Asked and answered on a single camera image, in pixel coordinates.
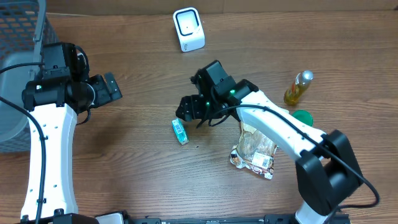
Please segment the teal tissue pack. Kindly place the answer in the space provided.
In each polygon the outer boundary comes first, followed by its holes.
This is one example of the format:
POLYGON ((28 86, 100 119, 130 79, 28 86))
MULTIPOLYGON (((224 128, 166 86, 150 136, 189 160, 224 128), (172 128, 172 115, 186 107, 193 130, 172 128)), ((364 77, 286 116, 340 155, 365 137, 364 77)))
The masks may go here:
POLYGON ((187 144, 189 142, 187 133, 183 127, 182 122, 178 118, 172 120, 172 127, 179 143, 181 145, 187 144))

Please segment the yellow drink bottle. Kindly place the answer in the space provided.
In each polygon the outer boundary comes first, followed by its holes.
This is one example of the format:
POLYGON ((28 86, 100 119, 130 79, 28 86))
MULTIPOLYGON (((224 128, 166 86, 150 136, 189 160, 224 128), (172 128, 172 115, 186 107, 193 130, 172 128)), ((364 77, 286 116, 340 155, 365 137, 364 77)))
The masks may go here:
POLYGON ((299 102, 299 98, 309 88, 313 80, 313 72, 305 70, 300 72, 296 77, 291 86, 288 87, 284 94, 284 102, 287 105, 296 105, 299 102))

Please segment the green lid jar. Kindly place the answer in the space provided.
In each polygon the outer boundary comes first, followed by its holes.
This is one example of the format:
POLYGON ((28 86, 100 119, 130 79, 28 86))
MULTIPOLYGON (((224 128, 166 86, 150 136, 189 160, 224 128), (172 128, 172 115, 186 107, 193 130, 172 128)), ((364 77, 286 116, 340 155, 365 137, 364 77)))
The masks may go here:
POLYGON ((297 110, 292 116, 308 126, 313 126, 313 116, 308 111, 297 110))

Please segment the brown nut pouch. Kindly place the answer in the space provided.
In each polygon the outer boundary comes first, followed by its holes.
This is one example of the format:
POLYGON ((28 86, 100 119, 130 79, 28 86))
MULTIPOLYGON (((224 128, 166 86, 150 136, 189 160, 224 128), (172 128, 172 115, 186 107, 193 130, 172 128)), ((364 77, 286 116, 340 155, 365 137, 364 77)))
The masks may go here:
POLYGON ((256 128, 240 122, 241 135, 236 146, 237 154, 245 161, 251 162, 255 153, 274 157, 277 144, 256 128))

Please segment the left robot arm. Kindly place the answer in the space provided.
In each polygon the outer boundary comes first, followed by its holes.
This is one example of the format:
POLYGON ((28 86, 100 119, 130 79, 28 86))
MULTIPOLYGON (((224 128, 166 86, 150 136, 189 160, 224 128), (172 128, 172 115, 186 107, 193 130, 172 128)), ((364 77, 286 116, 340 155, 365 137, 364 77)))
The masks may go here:
POLYGON ((90 76, 81 47, 44 46, 44 67, 22 92, 29 115, 30 166, 21 223, 81 220, 75 200, 72 144, 78 115, 122 98, 112 73, 90 76))

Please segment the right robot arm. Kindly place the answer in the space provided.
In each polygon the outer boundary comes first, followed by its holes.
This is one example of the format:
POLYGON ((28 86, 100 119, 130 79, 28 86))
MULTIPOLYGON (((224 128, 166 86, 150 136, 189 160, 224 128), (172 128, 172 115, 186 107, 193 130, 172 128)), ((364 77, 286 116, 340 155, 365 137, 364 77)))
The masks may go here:
POLYGON ((217 60, 190 79, 198 94, 184 96, 175 114, 201 122, 233 116, 265 134, 295 162, 303 205, 294 223, 328 223, 341 203, 362 183, 361 169, 348 138, 327 134, 295 119, 273 104, 248 80, 235 82, 217 60))

